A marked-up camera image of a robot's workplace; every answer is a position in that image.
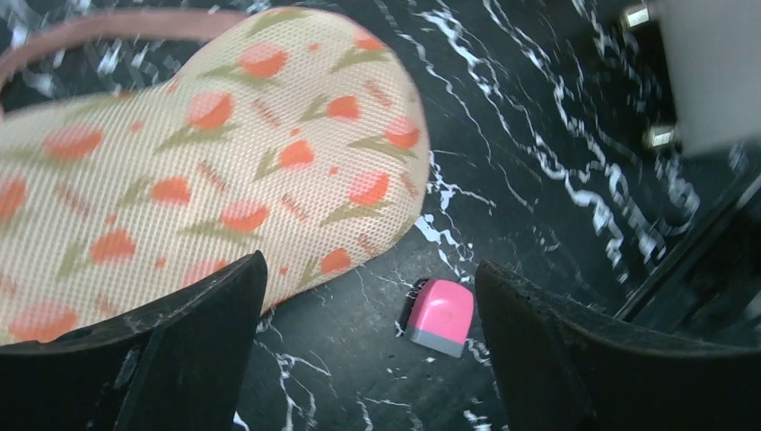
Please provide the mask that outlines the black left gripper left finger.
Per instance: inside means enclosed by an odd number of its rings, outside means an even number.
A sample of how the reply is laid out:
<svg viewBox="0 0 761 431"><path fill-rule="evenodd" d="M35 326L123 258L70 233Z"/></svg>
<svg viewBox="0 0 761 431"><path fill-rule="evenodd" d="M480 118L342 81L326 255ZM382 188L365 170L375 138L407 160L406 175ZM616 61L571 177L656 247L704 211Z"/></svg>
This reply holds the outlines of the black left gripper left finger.
<svg viewBox="0 0 761 431"><path fill-rule="evenodd" d="M266 287L255 252L117 317L2 347L2 429L230 429Z"/></svg>

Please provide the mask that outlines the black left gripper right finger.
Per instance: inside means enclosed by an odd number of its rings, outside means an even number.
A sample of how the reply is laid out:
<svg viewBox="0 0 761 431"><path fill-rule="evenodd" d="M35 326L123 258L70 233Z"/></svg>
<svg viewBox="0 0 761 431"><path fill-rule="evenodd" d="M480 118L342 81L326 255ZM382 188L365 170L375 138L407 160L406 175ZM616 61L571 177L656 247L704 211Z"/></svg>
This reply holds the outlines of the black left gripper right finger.
<svg viewBox="0 0 761 431"><path fill-rule="evenodd" d="M760 353L615 319L490 261L478 315L511 430L757 430Z"/></svg>

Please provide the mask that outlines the floral mesh laundry bag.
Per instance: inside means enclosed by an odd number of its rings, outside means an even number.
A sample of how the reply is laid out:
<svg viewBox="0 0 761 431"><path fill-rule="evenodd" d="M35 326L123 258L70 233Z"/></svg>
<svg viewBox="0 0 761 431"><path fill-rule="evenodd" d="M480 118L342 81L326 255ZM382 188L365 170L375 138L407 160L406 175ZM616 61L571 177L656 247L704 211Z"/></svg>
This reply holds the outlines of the floral mesh laundry bag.
<svg viewBox="0 0 761 431"><path fill-rule="evenodd" d="M332 12L125 9L58 25L1 78L98 37L200 40L168 82L1 117L1 341L49 342L260 251L269 309L394 246L429 176L395 53Z"/></svg>

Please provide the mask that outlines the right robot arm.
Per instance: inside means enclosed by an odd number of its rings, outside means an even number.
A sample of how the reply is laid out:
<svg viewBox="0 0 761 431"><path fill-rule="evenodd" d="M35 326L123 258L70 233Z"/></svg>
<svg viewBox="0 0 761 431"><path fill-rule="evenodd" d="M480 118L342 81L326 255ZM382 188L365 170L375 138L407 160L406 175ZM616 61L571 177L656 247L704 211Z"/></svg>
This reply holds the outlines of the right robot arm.
<svg viewBox="0 0 761 431"><path fill-rule="evenodd" d="M625 32L658 30L676 118L646 129L650 150L717 155L760 151L760 4L636 1ZM760 344L760 168L725 189L618 314L625 321L706 342Z"/></svg>

